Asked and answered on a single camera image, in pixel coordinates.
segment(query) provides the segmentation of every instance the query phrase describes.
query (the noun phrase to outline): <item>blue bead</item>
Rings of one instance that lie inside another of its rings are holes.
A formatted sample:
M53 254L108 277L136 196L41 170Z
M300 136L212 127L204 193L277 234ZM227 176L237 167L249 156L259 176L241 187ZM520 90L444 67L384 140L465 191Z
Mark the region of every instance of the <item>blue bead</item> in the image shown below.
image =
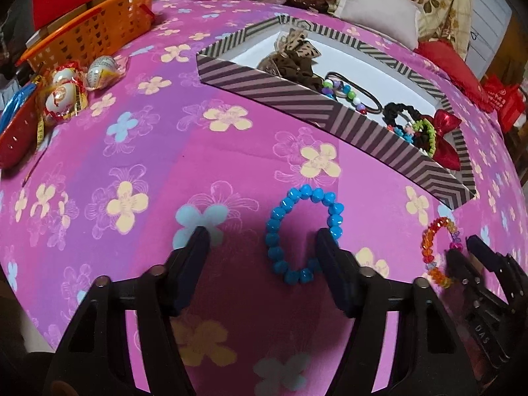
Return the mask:
M308 269L310 269L311 272L321 272L321 265L319 265L319 261L317 258L310 258L308 259Z
M280 206L284 209L285 212L289 213L291 210L293 210L295 203L291 198L284 198L280 202Z
M277 233L267 233L266 234L266 246L276 247L279 245L279 234Z
M284 274L288 271L289 265L285 260L279 260L273 264L273 272L275 274Z
M332 234L332 237L335 240L338 240L341 237L341 235L343 235L343 230L341 229L340 226L332 226L330 228L330 233Z
M281 261L284 259L284 250L279 246L270 247L270 249L268 249L268 258L270 258L273 262Z
M292 187L288 191L288 198L290 198L295 204L297 204L300 200L300 190L296 187Z
M266 223L266 230L268 232L279 232L279 228L281 227L281 221L275 220L271 218L268 220L268 223Z
M284 273L284 282L287 284L295 285L299 283L300 272L288 270Z
M275 220L282 220L284 216L286 216L286 212L282 207L275 207L273 210L271 210L271 218Z
M299 280L301 283L306 284L310 283L314 279L314 274L308 268L303 268L300 270Z
M314 189L313 192L312 192L312 196L311 196L312 202L314 204L317 204L318 202L320 202L324 198L324 196L325 196L324 191L320 187L318 187L318 188Z
M341 214L345 210L345 206L340 202L334 202L328 207L328 214Z
M302 199L308 199L312 196L312 187L310 185L303 185L300 188L300 197Z
M333 192L327 192L325 193L325 196L323 197L323 205L326 205L327 207L331 206L335 201L335 193Z
M326 224L328 227L339 226L343 222L343 218L340 214L332 214L328 219L326 219Z

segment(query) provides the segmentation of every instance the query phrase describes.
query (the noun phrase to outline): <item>red bag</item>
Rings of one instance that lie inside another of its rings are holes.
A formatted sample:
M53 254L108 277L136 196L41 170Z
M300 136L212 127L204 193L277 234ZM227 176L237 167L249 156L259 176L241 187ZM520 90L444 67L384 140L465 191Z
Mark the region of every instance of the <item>red bag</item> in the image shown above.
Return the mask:
M484 90L488 93L489 103L497 110L502 132L508 132L524 111L519 85L504 86L499 78L492 74L484 84Z

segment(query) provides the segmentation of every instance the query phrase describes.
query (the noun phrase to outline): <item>orange plastic basket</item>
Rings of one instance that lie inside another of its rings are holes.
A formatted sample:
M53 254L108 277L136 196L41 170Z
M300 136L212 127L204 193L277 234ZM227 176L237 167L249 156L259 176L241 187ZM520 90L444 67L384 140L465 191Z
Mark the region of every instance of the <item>orange plastic basket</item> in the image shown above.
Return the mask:
M103 1L28 49L18 63L27 60L35 71L40 63L51 70L68 60L88 67L149 31L151 8L152 0Z

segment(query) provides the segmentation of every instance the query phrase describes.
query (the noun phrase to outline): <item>satin ribbon bow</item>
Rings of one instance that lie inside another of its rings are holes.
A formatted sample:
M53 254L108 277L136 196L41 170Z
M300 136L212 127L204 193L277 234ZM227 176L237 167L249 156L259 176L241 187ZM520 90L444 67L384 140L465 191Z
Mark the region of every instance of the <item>satin ribbon bow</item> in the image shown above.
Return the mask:
M431 122L436 131L436 152L432 158L444 168L460 171L458 153L445 140L444 135L457 129L462 121L443 109L437 110L434 118L428 115L424 115L423 118Z

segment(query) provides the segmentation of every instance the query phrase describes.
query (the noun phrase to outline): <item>striped box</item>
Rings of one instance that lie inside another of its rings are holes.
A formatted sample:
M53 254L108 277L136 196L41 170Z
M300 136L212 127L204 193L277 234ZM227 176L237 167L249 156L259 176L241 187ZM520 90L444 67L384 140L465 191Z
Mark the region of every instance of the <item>striped box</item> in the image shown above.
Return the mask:
M475 179L460 129L453 131L452 138L461 171L453 173L376 121L339 102L269 73L221 59L224 53L252 36L282 26L304 28L359 50L422 88L437 101L437 108L453 112L447 96L407 65L340 31L288 15L238 30L202 49L196 55L202 83L257 101L329 132L415 182L452 210L473 198Z

